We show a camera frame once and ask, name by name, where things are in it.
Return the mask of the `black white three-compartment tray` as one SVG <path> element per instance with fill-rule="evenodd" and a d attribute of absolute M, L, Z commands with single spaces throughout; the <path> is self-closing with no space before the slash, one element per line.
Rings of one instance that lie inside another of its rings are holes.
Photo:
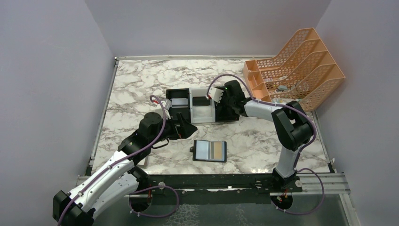
<path fill-rule="evenodd" d="M 217 102 L 209 99 L 211 105 L 209 106 L 193 106 L 193 97 L 205 97 L 207 88 L 185 88 L 185 89 L 167 89 L 166 98 L 187 98 L 189 105 L 187 107 L 170 107 L 169 114 L 171 118 L 177 113 L 181 113 L 183 117 L 191 124 L 210 124 L 210 123 L 222 123 L 222 122 L 233 122 L 238 120 L 216 120 L 215 119 L 215 105 Z"/>

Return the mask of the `black leather card holder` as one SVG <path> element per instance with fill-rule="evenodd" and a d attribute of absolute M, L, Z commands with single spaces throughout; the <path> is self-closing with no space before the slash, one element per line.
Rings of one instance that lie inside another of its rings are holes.
<path fill-rule="evenodd" d="M 190 148 L 193 161 L 227 162 L 227 142 L 194 140 Z"/>

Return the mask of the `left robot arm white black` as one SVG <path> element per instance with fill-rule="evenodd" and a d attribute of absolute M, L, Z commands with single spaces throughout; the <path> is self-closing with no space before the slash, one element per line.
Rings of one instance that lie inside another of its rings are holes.
<path fill-rule="evenodd" d="M 60 226 L 91 226 L 98 215 L 127 194 L 141 194 L 166 188 L 149 182 L 149 175 L 137 164 L 160 141 L 187 139 L 197 127 L 177 114 L 149 112 L 139 127 L 125 138 L 111 158 L 92 176 L 69 192 L 59 191 L 53 198 L 53 218 Z"/>

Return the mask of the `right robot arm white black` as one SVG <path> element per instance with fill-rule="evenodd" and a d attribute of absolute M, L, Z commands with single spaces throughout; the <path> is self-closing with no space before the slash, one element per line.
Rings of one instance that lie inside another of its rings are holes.
<path fill-rule="evenodd" d="M 224 84 L 220 104 L 244 117 L 255 117 L 271 121 L 282 145 L 277 166 L 272 171 L 275 186 L 284 187 L 294 180 L 300 150 L 310 142 L 314 135 L 311 121 L 299 102 L 267 103 L 245 97 L 237 80 Z"/>

